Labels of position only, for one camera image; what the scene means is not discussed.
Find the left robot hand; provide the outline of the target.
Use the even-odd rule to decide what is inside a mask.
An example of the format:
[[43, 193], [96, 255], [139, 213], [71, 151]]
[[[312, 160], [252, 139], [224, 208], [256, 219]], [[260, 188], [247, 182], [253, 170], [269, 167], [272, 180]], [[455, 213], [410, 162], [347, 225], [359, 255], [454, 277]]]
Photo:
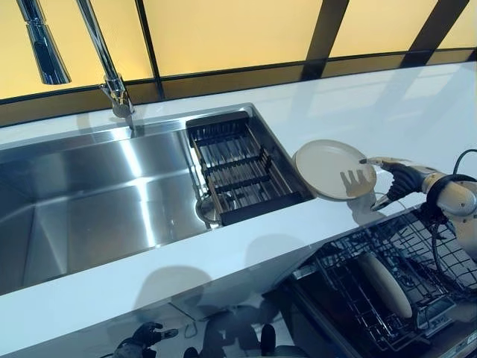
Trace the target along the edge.
[[132, 335], [132, 341], [142, 348], [149, 348], [165, 339], [172, 339], [178, 334], [178, 329], [162, 330], [163, 326], [156, 322], [142, 324]]

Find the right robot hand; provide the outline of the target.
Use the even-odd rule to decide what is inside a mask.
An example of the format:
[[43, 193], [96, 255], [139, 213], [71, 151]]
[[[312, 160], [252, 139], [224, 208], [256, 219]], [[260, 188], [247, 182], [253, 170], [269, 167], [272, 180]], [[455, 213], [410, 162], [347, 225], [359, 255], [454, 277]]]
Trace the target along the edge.
[[370, 207], [372, 211], [381, 210], [413, 192], [423, 192], [425, 179], [437, 173], [437, 169], [393, 157], [368, 157], [358, 162], [378, 166], [393, 177], [387, 193]]

